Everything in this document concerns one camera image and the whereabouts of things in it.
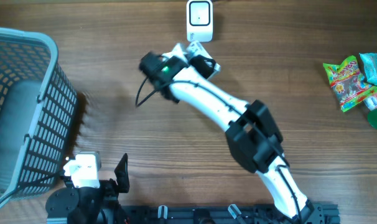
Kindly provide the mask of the teal wet wipes pack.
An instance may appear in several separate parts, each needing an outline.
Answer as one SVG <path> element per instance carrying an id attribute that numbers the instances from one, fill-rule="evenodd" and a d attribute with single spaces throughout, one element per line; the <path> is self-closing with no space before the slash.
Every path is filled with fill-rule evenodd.
<path id="1" fill-rule="evenodd" d="M 360 54 L 368 83 L 377 86 L 377 53 Z"/>

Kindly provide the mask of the Haribo gummy candy bag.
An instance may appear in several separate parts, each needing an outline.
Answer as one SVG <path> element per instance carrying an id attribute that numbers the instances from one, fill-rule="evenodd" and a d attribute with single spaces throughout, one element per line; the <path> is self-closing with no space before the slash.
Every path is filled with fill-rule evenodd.
<path id="1" fill-rule="evenodd" d="M 347 57 L 340 65 L 324 63 L 323 67 L 343 112 L 377 93 L 377 86 L 365 81 L 366 78 L 361 73 L 354 55 Z"/>

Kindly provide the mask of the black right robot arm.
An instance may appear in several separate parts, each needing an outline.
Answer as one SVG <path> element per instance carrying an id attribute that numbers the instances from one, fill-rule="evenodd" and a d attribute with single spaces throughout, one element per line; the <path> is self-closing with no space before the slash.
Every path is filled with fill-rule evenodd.
<path id="1" fill-rule="evenodd" d="M 274 206 L 291 223 L 305 223 L 309 199 L 296 185 L 281 146 L 283 137 L 268 107 L 231 96 L 209 82 L 216 62 L 210 56 L 187 53 L 147 53 L 139 63 L 146 80 L 165 99 L 184 101 L 224 131 L 234 160 L 258 174 L 274 200 Z"/>

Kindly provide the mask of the white carton box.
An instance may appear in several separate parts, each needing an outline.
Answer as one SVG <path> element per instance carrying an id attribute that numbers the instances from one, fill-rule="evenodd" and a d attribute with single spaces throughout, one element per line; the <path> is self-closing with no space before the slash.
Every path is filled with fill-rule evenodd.
<path id="1" fill-rule="evenodd" d="M 197 56 L 197 55 L 203 55 L 207 58 L 212 58 L 210 56 L 210 54 L 205 50 L 205 48 L 202 46 L 202 44 L 198 41 L 193 41 L 191 42 L 188 47 L 186 48 L 186 51 L 187 51 L 187 60 L 188 60 L 188 63 L 189 63 L 189 60 L 194 57 L 194 56 Z M 213 75 L 216 75 L 217 73 L 220 72 L 220 65 L 216 62 L 216 67 L 215 67 L 215 73 Z"/>

